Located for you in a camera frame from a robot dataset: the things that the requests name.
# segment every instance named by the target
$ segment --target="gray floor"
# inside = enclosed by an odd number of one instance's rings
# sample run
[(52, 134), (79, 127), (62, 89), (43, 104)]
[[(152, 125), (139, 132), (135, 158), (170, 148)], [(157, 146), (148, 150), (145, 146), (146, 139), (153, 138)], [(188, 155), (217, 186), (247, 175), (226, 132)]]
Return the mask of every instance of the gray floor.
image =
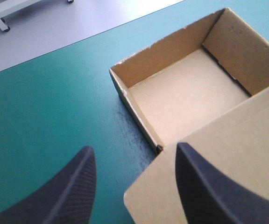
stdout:
[(0, 71), (132, 21), (180, 0), (43, 0), (5, 17)]

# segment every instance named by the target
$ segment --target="metal frame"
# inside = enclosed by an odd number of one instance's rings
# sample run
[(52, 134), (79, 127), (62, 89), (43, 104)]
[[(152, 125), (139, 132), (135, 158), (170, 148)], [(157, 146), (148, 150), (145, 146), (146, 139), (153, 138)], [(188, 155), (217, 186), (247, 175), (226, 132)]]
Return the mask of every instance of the metal frame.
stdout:
[[(0, 29), (2, 31), (9, 31), (10, 27), (3, 20), (3, 17), (21, 10), (25, 7), (33, 5), (41, 0), (5, 0), (0, 3)], [(74, 0), (67, 0), (68, 3), (73, 3)]]

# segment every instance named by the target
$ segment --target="cardboard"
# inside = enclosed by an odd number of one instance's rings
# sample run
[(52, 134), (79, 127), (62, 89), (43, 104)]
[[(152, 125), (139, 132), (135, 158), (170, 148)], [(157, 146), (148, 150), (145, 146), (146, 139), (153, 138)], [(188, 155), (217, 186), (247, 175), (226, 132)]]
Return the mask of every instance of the cardboard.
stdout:
[(202, 49), (129, 91), (163, 147), (248, 99), (243, 89)]
[(268, 87), (269, 43), (226, 8), (119, 62), (110, 74), (159, 153), (243, 102), (249, 93)]
[[(189, 143), (223, 174), (269, 200), (269, 88), (179, 142)], [(175, 155), (176, 143), (126, 191), (124, 203), (135, 223), (187, 223), (175, 179)]]
[(137, 224), (186, 223), (177, 142), (269, 200), (269, 43), (225, 8), (110, 69), (119, 96), (160, 153), (125, 193)]

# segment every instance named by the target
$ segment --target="green tabletop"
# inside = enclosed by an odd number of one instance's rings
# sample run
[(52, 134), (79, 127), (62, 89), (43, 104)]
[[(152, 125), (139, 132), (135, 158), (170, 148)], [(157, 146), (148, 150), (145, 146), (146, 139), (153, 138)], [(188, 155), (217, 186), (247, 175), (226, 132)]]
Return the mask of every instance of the green tabletop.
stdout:
[(269, 41), (269, 1), (187, 0), (0, 72), (0, 211), (90, 145), (97, 161), (91, 223), (133, 223), (123, 193), (155, 155), (108, 69), (223, 7)]

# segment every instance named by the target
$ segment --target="open cardboard box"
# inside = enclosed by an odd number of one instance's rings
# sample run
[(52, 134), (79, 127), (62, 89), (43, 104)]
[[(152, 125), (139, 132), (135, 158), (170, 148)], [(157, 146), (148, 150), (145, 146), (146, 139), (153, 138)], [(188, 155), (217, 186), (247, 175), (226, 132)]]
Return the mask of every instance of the open cardboard box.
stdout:
[(136, 223), (186, 222), (175, 180), (179, 141), (269, 199), (269, 43), (233, 11), (170, 34), (110, 74), (160, 153), (125, 194)]

